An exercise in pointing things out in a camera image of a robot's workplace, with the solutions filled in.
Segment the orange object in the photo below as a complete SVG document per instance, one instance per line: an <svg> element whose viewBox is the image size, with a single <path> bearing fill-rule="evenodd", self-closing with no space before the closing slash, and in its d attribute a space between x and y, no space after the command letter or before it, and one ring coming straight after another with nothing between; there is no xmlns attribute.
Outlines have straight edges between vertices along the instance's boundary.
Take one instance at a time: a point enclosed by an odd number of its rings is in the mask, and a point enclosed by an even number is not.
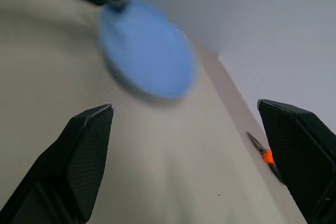
<svg viewBox="0 0 336 224"><path fill-rule="evenodd" d="M274 164L271 150L267 150L267 153L265 153L262 158L267 164Z"/></svg>

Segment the blue circular pad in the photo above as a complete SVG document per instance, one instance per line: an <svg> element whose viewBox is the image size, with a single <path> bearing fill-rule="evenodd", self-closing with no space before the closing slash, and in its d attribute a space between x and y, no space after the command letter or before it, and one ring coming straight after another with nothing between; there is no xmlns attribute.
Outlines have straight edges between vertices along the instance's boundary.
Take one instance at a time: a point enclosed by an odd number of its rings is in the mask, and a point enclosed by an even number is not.
<svg viewBox="0 0 336 224"><path fill-rule="evenodd" d="M130 0L118 13L107 5L100 21L101 45L122 79L159 98L179 98L191 87L196 59L184 33L155 7Z"/></svg>

